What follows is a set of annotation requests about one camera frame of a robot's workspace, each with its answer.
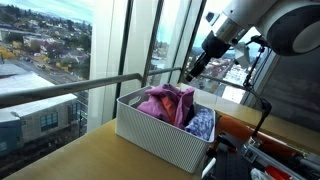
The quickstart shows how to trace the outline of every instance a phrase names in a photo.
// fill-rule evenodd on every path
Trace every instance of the cityscape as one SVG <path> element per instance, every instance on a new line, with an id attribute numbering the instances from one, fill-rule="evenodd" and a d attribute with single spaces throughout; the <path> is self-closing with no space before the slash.
<path id="1" fill-rule="evenodd" d="M 0 4 L 0 93 L 89 79 L 91 36 L 88 21 Z M 87 105 L 84 91 L 0 109 L 0 179 L 84 135 Z"/>

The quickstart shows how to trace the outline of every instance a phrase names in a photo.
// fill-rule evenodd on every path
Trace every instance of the table surface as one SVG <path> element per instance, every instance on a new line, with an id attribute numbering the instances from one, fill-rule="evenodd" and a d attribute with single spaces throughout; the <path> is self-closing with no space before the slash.
<path id="1" fill-rule="evenodd" d="M 114 132 L 112 120 L 7 179 L 197 179 Z"/>

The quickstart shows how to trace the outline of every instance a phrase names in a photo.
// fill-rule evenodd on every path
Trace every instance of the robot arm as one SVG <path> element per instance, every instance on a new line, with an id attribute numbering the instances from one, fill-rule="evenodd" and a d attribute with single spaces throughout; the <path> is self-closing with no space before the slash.
<path id="1" fill-rule="evenodd" d="M 191 81 L 211 58 L 220 58 L 251 27 L 283 56 L 307 53 L 320 46 L 320 3 L 312 0 L 233 0 L 202 43 L 204 53 L 187 75 Z"/>

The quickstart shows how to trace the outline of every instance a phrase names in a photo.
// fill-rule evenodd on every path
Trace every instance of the blue patterned cloth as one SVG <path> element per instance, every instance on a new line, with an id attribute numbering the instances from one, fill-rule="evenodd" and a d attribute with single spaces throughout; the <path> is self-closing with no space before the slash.
<path id="1" fill-rule="evenodd" d="M 193 117 L 186 127 L 186 131 L 208 141 L 214 126 L 212 115 L 207 109 L 200 109 L 200 111 Z"/>

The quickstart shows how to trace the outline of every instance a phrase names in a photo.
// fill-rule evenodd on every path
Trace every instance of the ribbed bin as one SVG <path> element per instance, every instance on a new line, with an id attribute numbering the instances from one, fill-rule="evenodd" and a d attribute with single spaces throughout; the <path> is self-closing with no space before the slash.
<path id="1" fill-rule="evenodd" d="M 148 100 L 145 87 L 117 99 L 116 134 L 159 156 L 160 158 L 194 173 L 204 157 L 210 143 L 214 141 L 214 129 L 209 141 L 200 139 L 170 124 L 158 120 L 136 109 L 143 101 Z M 195 113 L 201 108 L 194 104 Z M 208 109 L 215 120 L 215 113 Z"/>

